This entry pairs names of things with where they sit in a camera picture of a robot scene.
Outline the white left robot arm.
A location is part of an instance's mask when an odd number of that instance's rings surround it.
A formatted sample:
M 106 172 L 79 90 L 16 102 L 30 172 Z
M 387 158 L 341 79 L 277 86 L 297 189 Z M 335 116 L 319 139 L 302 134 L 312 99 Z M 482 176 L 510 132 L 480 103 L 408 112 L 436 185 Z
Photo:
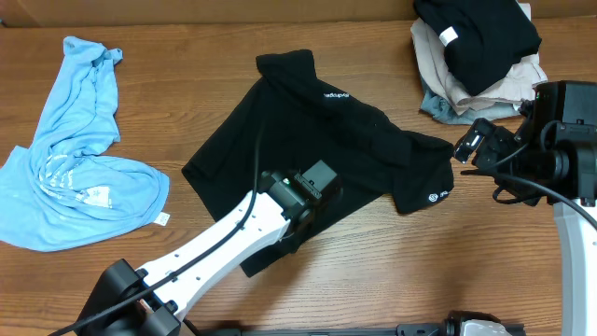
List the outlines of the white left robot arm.
M 255 190 L 185 245 L 138 269 L 125 259 L 110 265 L 81 310 L 75 334 L 179 334 L 211 287 L 256 252 L 306 231 L 340 191 L 340 176 L 322 161 L 303 174 L 263 173 Z

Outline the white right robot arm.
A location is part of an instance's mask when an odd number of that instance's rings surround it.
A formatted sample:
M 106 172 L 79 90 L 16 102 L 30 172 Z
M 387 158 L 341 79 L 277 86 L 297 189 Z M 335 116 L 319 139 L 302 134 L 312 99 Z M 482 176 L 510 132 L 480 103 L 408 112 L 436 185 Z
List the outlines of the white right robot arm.
M 502 203 L 552 206 L 562 256 L 562 334 L 596 332 L 596 85 L 562 80 L 535 87 L 516 132 L 477 119 L 453 157 L 488 176 Z M 509 198 L 501 198 L 501 193 Z

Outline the light blue t-shirt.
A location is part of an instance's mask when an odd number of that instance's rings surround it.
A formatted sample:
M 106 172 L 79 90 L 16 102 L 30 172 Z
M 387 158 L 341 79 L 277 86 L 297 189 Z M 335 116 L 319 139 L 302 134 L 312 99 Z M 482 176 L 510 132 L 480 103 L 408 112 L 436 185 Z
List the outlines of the light blue t-shirt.
M 122 50 L 67 36 L 63 53 L 32 144 L 1 168 L 2 242 L 53 252 L 166 225 L 169 177 L 105 153 L 120 139 Z

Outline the black polo shirt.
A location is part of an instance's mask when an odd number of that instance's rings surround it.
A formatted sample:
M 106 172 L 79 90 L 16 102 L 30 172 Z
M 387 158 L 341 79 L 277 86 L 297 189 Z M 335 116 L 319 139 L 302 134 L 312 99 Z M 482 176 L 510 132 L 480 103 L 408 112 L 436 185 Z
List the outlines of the black polo shirt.
M 340 198 L 303 232 L 242 264 L 251 277 L 383 194 L 402 215 L 445 199 L 454 187 L 453 146 L 403 131 L 378 108 L 320 80 L 308 49 L 256 58 L 260 79 L 183 167 L 219 220 L 253 187 L 255 171 L 305 172 L 323 161 L 340 176 Z

